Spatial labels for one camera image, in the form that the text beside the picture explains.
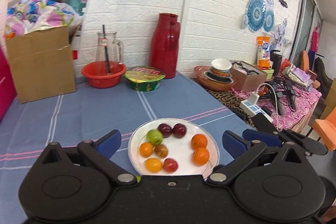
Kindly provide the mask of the large orange front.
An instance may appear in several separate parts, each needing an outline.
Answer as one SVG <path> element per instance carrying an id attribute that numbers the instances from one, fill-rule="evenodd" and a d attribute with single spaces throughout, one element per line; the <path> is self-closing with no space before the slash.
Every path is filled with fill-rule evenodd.
<path id="1" fill-rule="evenodd" d="M 197 166 L 203 166 L 208 163 L 210 158 L 209 151 L 204 147 L 198 147 L 194 150 L 192 155 L 192 161 Z"/>

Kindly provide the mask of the large orange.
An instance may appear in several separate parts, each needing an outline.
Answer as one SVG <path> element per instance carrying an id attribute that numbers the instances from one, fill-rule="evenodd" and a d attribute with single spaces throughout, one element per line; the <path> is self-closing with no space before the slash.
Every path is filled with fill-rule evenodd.
<path id="1" fill-rule="evenodd" d="M 208 140 L 203 134 L 195 134 L 191 139 L 191 148 L 196 150 L 198 148 L 207 148 Z"/>
<path id="2" fill-rule="evenodd" d="M 209 151 L 204 147 L 198 147 L 194 150 L 192 155 L 192 161 L 197 166 L 203 166 L 208 163 L 210 158 Z"/>

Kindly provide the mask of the small orange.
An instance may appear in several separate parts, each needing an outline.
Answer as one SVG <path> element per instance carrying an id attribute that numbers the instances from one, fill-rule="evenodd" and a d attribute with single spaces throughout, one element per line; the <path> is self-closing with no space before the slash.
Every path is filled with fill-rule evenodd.
<path id="1" fill-rule="evenodd" d="M 144 142 L 139 146 L 138 151 L 142 157 L 148 158 L 153 153 L 153 145 L 150 142 Z"/>

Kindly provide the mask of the small yellow-orange citrus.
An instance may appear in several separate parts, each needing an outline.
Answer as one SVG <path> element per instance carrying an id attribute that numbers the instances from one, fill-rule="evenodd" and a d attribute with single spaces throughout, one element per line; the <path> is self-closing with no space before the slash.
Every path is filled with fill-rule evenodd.
<path id="1" fill-rule="evenodd" d="M 158 173 L 162 170 L 163 164 L 157 158 L 149 158 L 144 162 L 145 168 L 151 173 Z"/>

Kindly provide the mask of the small green apple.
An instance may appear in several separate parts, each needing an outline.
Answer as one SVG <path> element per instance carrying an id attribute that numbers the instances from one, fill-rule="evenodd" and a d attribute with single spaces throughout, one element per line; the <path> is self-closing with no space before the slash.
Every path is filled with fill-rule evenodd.
<path id="1" fill-rule="evenodd" d="M 146 140 L 153 146 L 161 144 L 163 139 L 163 134 L 159 130 L 149 130 L 146 134 Z"/>

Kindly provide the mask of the red-yellow small fruit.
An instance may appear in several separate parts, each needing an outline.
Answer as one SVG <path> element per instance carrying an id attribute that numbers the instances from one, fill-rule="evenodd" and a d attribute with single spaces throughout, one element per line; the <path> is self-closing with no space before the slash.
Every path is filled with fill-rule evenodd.
<path id="1" fill-rule="evenodd" d="M 165 157 L 168 156 L 169 154 L 169 150 L 168 148 L 163 145 L 163 144 L 159 144 L 159 145 L 156 145 L 155 148 L 154 148 L 154 153 L 161 159 L 164 159 Z"/>

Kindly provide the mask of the dark red plum front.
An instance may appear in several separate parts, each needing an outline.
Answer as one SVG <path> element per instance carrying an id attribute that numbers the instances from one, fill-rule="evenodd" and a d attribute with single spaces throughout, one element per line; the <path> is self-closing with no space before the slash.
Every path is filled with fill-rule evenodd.
<path id="1" fill-rule="evenodd" d="M 187 128 L 185 125 L 177 123 L 174 125 L 172 132 L 175 138 L 182 139 L 187 133 Z"/>

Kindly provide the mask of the dark red plum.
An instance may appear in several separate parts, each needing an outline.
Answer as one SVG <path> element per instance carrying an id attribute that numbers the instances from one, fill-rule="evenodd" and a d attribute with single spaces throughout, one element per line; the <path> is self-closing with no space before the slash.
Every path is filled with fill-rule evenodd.
<path id="1" fill-rule="evenodd" d="M 161 123 L 158 127 L 157 130 L 161 132 L 164 138 L 168 138 L 172 135 L 173 131 L 172 128 L 165 123 Z"/>
<path id="2" fill-rule="evenodd" d="M 187 133 L 187 128 L 185 125 L 177 123 L 174 125 L 172 132 L 175 138 L 182 139 Z"/>

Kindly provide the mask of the red tomato-like fruit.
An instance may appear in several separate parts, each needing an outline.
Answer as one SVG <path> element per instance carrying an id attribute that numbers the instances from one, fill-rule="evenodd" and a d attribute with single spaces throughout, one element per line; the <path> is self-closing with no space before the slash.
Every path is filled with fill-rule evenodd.
<path id="1" fill-rule="evenodd" d="M 178 163 L 172 158 L 167 158 L 163 162 L 163 170 L 167 173 L 174 173 L 178 167 Z"/>

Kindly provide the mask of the white power strip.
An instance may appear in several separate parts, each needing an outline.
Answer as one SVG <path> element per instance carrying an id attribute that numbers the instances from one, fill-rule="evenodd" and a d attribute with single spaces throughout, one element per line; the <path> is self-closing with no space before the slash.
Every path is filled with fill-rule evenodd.
<path id="1" fill-rule="evenodd" d="M 257 105 L 251 104 L 248 100 L 240 102 L 240 108 L 250 117 L 261 113 L 270 123 L 273 122 L 273 118 L 269 116 L 262 108 Z"/>

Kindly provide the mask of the pink floral side tablecloth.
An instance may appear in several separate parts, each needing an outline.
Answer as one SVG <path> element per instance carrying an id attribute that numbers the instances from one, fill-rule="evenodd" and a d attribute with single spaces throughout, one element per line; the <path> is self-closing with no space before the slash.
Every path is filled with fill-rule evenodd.
<path id="1" fill-rule="evenodd" d="M 259 107 L 265 106 L 271 112 L 271 118 L 273 119 L 273 125 L 278 129 L 291 129 L 296 132 L 301 132 L 310 120 L 318 101 L 322 98 L 322 94 L 315 88 L 309 90 L 303 90 L 293 85 L 295 93 L 294 104 L 295 109 L 289 107 L 289 102 L 286 95 L 282 95 L 277 103 L 278 110 L 282 109 L 283 114 L 277 114 L 276 109 L 272 104 L 271 99 L 274 99 L 274 95 L 271 95 L 271 99 L 261 98 L 263 92 L 270 91 L 269 85 L 262 84 L 258 89 L 259 99 L 257 105 Z"/>

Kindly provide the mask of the white porcelain plate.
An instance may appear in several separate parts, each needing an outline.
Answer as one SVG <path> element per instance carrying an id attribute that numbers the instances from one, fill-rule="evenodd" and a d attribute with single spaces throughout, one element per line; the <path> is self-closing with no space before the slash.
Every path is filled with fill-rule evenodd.
<path id="1" fill-rule="evenodd" d="M 148 142 L 146 140 L 147 132 L 149 130 L 157 130 L 157 127 L 161 123 L 168 124 L 172 129 L 175 124 L 181 123 L 186 126 L 187 133 L 182 139 L 175 138 L 173 134 L 170 137 L 163 139 L 161 144 L 165 145 L 169 150 L 168 156 L 164 159 L 159 158 L 154 151 L 150 157 L 142 157 L 138 151 L 139 146 L 144 142 Z M 208 140 L 207 150 L 210 153 L 210 158 L 208 163 L 203 166 L 197 166 L 192 161 L 194 150 L 191 148 L 191 139 L 195 134 L 203 134 Z M 206 178 L 210 175 L 213 168 L 219 163 L 220 158 L 218 145 L 214 138 L 206 130 L 194 123 L 177 118 L 156 119 L 139 126 L 129 139 L 127 152 L 132 166 L 139 174 L 155 176 L 187 176 L 201 174 L 204 178 Z M 144 162 L 152 157 L 159 159 L 162 164 L 165 159 L 172 158 L 178 163 L 179 167 L 174 173 L 165 172 L 163 167 L 158 173 L 151 173 L 145 168 Z"/>

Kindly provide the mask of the brown cardboard box right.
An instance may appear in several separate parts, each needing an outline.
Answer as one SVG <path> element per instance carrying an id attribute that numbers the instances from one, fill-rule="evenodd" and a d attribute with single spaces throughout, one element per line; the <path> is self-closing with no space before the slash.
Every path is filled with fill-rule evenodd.
<path id="1" fill-rule="evenodd" d="M 231 61 L 231 63 L 230 73 L 235 81 L 235 90 L 251 92 L 266 81 L 267 74 L 258 67 L 244 61 Z"/>

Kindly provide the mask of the black stick in pitcher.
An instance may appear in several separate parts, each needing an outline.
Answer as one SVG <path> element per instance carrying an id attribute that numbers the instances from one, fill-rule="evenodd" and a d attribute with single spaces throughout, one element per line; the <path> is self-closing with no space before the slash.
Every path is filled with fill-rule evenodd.
<path id="1" fill-rule="evenodd" d="M 105 32 L 105 24 L 102 25 L 102 32 L 103 32 L 103 39 L 105 43 L 105 63 L 106 63 L 106 71 L 107 75 L 111 74 L 110 70 L 110 62 L 109 62 L 109 55 L 108 55 L 108 40 L 106 39 L 106 32 Z"/>

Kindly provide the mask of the red thermos jug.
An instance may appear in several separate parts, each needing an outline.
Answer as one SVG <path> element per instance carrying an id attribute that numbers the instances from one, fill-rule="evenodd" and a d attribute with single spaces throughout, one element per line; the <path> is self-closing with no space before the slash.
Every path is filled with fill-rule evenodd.
<path id="1" fill-rule="evenodd" d="M 166 79 L 176 75 L 180 30 L 176 14 L 159 14 L 151 39 L 149 65 L 163 71 Z"/>

